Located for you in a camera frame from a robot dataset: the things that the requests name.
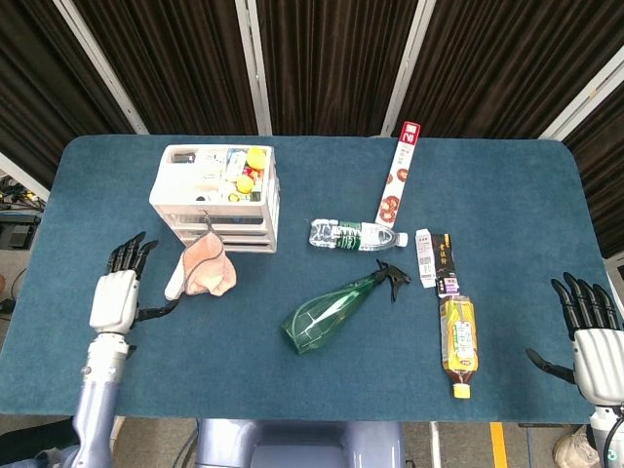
floor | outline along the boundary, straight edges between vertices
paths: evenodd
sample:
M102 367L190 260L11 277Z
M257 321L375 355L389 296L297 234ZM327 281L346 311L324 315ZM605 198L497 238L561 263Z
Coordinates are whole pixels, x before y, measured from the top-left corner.
M0 274L7 280L7 286L0 298L10 295L11 284L27 266L29 258L29 252L0 251ZM17 296L22 279L20 277L14 287ZM0 345L4 341L9 325L9 322L0 321ZM0 415L0 434L57 419L49 416ZM180 448L194 431L195 424L194 419L128 418L118 437L115 467L172 467ZM488 424L441 423L439 427L443 467L493 466ZM527 430L516 424L504 424L503 428L507 463L510 468L556 468L552 461L552 447L561 435L569 433L572 429L556 427ZM406 423L404 432L407 459L413 460L416 467L432 466L429 424Z

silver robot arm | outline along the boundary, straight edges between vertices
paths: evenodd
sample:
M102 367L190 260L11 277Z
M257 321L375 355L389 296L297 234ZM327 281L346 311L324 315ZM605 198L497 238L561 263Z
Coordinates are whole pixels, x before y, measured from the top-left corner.
M72 468L110 468L109 447L115 420L119 385L130 346L125 336L134 323L171 312L176 302L158 309L137 311L138 285L149 252L157 241L140 243L141 232L115 249L99 278L89 325L98 333L89 346L87 364L82 368L83 386L74 417L80 449L68 460Z
M590 417L596 450L604 468L624 466L624 331L608 293L564 273L566 287L552 285L564 309L572 344L574 370L553 365L528 349L529 358L543 371L576 384L596 406Z

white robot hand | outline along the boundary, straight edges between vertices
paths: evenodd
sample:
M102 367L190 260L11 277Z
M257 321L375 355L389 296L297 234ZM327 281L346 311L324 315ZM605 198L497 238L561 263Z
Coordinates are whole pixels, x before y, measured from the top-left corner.
M590 422L603 467L622 466L624 457L624 331L608 293L564 273L570 292L551 280L564 309L574 370L545 361L536 351L526 353L543 371L576 384L596 406Z

brown curtain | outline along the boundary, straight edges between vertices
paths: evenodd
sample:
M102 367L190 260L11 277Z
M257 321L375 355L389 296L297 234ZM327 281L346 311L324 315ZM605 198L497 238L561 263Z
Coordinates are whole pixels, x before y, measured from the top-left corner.
M49 0L3 0L0 151L43 185L75 137L132 128Z
M603 256L624 251L624 84L564 143L574 154Z
M624 44L620 0L440 0L395 134L538 137Z
M75 3L150 133L257 133L233 0Z
M417 0L258 0L276 135L381 132Z

blue tablecloth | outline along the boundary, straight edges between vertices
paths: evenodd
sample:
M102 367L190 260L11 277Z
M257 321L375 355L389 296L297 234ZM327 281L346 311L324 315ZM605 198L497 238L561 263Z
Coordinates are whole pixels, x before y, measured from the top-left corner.
M168 144L275 147L281 181L278 252L232 254L239 285L184 298L128 340L119 412L142 416L582 422L574 386L536 369L526 347L571 364L549 280L564 271L606 286L578 172L560 143L429 139L417 145L384 253L312 248L316 217L372 221L394 138L86 136L66 148L0 356L0 411L73 413L95 333L89 314L110 251L140 230L160 245L140 285L163 290L182 244L148 203ZM457 401L441 367L438 300L418 281L414 231L452 236L462 291L477 310L480 368ZM280 323L297 305L372 272L380 257L414 281L396 303L374 291L320 350L297 356Z

